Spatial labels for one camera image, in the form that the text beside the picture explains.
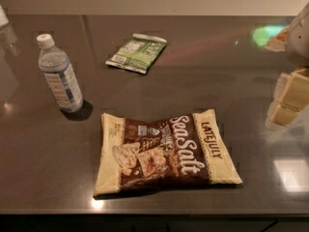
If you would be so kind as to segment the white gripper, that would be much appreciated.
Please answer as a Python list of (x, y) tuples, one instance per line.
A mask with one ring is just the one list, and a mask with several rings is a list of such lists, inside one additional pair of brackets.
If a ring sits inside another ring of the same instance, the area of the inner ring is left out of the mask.
[[(285, 52), (297, 66), (309, 66), (309, 3), (290, 24)], [(297, 117), (298, 111), (309, 104), (309, 69), (282, 72), (273, 96), (276, 101), (269, 106), (265, 125), (270, 130), (280, 131)]]

